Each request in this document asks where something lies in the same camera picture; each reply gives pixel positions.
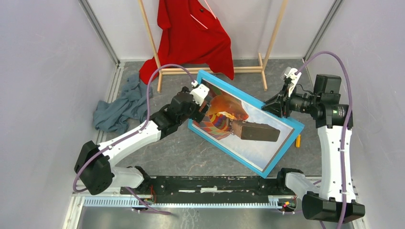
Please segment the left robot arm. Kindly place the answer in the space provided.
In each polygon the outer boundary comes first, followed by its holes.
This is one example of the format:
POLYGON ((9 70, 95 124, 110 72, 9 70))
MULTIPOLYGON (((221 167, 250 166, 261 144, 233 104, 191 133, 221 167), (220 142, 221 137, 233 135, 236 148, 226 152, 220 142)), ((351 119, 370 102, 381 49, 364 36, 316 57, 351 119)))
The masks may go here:
POLYGON ((144 178, 140 168, 120 168, 117 163, 138 149, 175 133, 188 119, 202 121, 209 101, 207 88, 183 90, 137 128, 98 145, 93 141, 84 143, 74 166, 74 192, 98 195, 113 186, 130 187, 141 195, 147 193, 150 181, 144 178))

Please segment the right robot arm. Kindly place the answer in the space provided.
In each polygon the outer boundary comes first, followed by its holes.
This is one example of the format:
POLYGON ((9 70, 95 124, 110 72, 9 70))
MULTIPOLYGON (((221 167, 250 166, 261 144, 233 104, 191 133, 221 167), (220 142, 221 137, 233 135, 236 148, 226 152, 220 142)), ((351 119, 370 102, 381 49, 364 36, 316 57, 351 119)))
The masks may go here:
POLYGON ((301 170, 283 168, 277 174, 276 189, 282 195, 293 192, 306 219, 343 225, 362 218, 365 206, 356 200, 350 171, 353 119, 349 106, 340 103, 341 78, 319 74, 309 94, 297 93, 297 83, 297 76, 284 77, 282 89, 262 110, 281 118, 292 112, 313 118, 320 139, 321 182, 316 186, 301 170))

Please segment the wooden clothes rack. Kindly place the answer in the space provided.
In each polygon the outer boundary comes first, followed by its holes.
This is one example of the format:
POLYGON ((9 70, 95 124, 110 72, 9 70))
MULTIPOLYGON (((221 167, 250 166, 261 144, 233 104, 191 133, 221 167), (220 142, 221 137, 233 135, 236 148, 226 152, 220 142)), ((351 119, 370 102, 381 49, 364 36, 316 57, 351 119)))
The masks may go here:
MULTIPOLYGON (((151 32, 149 20, 148 20, 146 11, 145 11, 143 1, 138 0, 138 4, 139 4, 141 16, 143 18, 145 28, 146 28, 147 33, 148 33, 148 38, 149 38, 150 45, 151 45, 151 48, 152 48, 152 51, 153 51, 153 57, 154 57, 155 63, 157 65, 157 67, 160 68, 161 64, 160 64, 160 60, 159 60, 159 57, 158 57, 158 51, 157 51, 157 48, 156 48, 156 45, 155 45, 155 42, 154 42, 154 38, 153 38, 153 35, 152 35, 152 32, 151 32)), ((266 75, 265 75, 265 69, 266 69, 267 62, 269 60, 271 51, 272 51, 273 46, 275 44, 276 37, 277 37, 278 31, 279 31, 281 22, 283 20, 283 16, 284 16, 285 10, 287 8, 287 5, 288 5, 288 0, 283 0, 282 3, 281 3, 281 6, 279 8, 279 11, 278 11, 277 19, 276 19, 276 22, 275 22, 275 25, 274 25, 274 28, 273 28, 273 31, 272 31, 272 35, 271 35, 271 38, 270 38, 269 45, 267 47, 266 54, 263 57, 261 55, 261 53, 258 53, 259 65, 258 66, 246 66, 246 67, 242 67, 242 66, 235 66, 234 67, 234 73, 260 73, 261 77, 262 77, 263 88, 264 88, 265 91, 268 90, 267 80, 266 80, 266 75)), ((209 67, 192 67, 192 68, 186 68, 185 70, 183 70, 181 68, 164 68, 163 70, 159 70, 158 71, 159 74, 158 74, 157 92, 159 92, 159 93, 161 92, 162 78, 163 78, 164 75, 186 74, 187 71, 189 71, 191 74, 196 74, 200 70, 204 70, 204 71, 206 71, 208 73, 213 73, 213 71, 209 67)))

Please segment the red shirt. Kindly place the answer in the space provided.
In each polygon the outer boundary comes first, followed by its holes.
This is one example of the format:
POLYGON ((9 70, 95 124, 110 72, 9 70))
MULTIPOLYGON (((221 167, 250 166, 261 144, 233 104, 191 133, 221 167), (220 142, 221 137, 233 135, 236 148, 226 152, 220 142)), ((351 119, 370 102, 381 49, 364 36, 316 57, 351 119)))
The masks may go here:
POLYGON ((190 16, 188 1, 159 1, 160 64, 207 64, 214 73, 223 73, 234 79, 229 35, 218 18, 209 29, 198 25, 190 16))

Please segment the grey-blue cloth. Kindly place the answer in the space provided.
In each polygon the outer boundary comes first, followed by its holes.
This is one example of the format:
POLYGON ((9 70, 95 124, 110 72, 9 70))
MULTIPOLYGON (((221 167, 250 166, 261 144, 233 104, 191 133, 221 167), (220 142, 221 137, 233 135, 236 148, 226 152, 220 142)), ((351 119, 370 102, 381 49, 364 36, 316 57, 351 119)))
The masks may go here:
POLYGON ((111 103, 99 101, 93 113, 93 127, 104 132, 123 134, 128 131, 128 119, 141 123, 147 117, 147 85, 135 73, 127 78, 119 97, 111 103))

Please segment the pink clothes hanger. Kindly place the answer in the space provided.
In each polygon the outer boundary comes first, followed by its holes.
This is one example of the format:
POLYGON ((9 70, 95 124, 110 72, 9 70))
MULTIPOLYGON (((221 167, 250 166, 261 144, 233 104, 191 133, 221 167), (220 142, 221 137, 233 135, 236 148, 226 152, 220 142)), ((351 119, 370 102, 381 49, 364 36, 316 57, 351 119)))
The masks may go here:
POLYGON ((208 0, 189 0, 191 18, 202 28, 209 29, 217 20, 208 0))

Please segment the yellow handled screwdriver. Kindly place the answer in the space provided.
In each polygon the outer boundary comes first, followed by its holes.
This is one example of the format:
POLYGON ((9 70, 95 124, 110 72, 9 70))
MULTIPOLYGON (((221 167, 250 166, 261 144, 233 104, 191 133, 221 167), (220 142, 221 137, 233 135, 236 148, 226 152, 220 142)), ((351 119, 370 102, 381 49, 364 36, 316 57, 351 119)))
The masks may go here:
POLYGON ((300 148, 301 146, 301 135, 298 135, 295 141, 295 147, 300 148))

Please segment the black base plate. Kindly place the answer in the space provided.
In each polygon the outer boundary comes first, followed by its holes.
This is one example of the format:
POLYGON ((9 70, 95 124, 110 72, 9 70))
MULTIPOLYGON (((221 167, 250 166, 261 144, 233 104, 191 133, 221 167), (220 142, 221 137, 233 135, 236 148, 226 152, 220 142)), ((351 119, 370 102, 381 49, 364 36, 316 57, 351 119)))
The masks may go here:
POLYGON ((153 196, 156 204, 264 204, 269 196, 295 195, 276 177, 260 176, 156 176, 134 193, 153 196))

